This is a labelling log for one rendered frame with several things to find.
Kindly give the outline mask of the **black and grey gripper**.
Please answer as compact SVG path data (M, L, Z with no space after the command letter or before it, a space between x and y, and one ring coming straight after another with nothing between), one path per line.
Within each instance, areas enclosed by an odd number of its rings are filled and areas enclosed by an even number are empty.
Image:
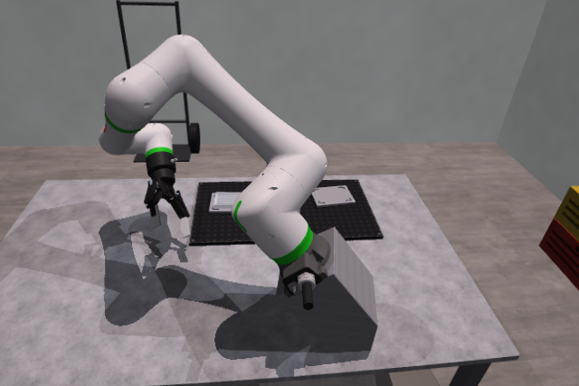
M190 214L186 209L180 191L178 190L175 192L175 189L173 189L175 182L176 182L175 174L170 169L163 168L153 172L151 175L151 180L147 182L148 188L144 204L147 204L147 209L149 209L150 211L152 229L154 229L161 226L160 214L157 204L161 198L168 200L167 202L171 204L178 218L180 219L179 223L182 238L186 238L190 236L190 230L187 220L187 218L190 217Z

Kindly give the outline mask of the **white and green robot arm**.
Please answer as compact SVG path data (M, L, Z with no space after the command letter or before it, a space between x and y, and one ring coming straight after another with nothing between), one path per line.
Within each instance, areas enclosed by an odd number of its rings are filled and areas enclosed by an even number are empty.
M299 210L327 172L326 155L265 108L195 38L168 38L111 81L100 146L111 155L144 154L149 177L163 168L176 172L171 131L148 123L180 92L209 108L267 163L234 201L232 217L278 264L284 294L302 292L304 309L312 309L312 290L328 278L324 266L330 245L310 229Z

